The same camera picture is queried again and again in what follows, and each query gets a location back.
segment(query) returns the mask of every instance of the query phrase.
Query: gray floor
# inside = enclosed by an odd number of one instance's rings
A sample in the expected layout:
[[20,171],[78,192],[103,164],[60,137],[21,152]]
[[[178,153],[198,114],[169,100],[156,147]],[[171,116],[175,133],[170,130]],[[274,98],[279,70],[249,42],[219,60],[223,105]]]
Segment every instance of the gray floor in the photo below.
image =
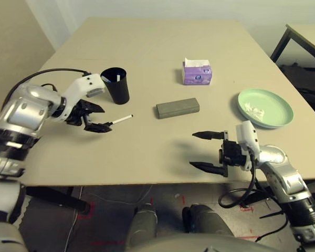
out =
[[[69,251],[123,251],[123,242],[137,205],[153,202],[158,216],[158,237],[183,232],[181,212],[193,203],[210,206],[220,214],[236,237],[255,240],[266,232],[280,227],[283,216],[259,219],[260,216],[276,212],[279,208],[272,201],[260,202],[251,209],[239,207],[223,209],[217,199],[228,188],[245,187],[236,183],[230,187],[219,184],[153,185],[147,196],[138,202],[150,188],[138,186],[91,186],[85,187],[82,199],[93,205],[91,214],[78,218],[73,230]],[[20,231],[30,251],[60,252],[64,250],[66,238],[73,221],[73,210],[33,198],[27,207]],[[289,227],[268,236],[259,243],[280,250],[295,251],[298,243]]]

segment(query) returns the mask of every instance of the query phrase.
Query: gray eraser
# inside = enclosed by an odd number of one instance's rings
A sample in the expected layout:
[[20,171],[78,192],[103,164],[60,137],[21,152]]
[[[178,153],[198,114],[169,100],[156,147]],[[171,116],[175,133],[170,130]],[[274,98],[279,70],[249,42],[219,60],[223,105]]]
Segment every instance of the gray eraser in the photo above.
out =
[[196,98],[185,99],[181,101],[171,101],[156,105],[159,119],[175,117],[182,114],[199,112],[200,105]]

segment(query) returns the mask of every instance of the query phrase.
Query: light green plate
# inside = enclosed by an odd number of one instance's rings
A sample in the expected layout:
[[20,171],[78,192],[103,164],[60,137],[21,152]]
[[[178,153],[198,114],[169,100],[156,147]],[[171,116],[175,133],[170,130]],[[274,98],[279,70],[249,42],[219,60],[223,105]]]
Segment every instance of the light green plate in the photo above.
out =
[[[283,98],[264,89],[243,90],[238,95],[238,107],[251,122],[270,129],[285,126],[294,118],[291,106]],[[262,119],[261,116],[256,116],[257,113],[254,114],[250,107],[261,111],[258,115],[263,114]]]

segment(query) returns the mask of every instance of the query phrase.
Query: purple tissue box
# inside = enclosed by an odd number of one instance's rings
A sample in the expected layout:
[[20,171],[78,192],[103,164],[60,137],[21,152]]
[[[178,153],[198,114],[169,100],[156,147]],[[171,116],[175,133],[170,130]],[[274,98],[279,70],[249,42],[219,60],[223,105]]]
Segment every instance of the purple tissue box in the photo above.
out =
[[212,77],[211,66],[185,67],[183,62],[183,85],[209,85]]

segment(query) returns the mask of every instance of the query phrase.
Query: white wall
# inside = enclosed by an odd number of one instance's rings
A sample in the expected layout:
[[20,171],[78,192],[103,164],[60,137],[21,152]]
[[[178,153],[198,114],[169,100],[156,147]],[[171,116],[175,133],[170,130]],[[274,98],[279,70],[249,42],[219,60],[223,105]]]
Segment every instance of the white wall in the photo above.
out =
[[8,91],[54,53],[24,0],[0,0],[0,110]]
[[[55,49],[87,17],[234,19],[270,55],[286,23],[315,24],[315,0],[26,0]],[[278,64],[315,67],[315,59],[291,41]]]

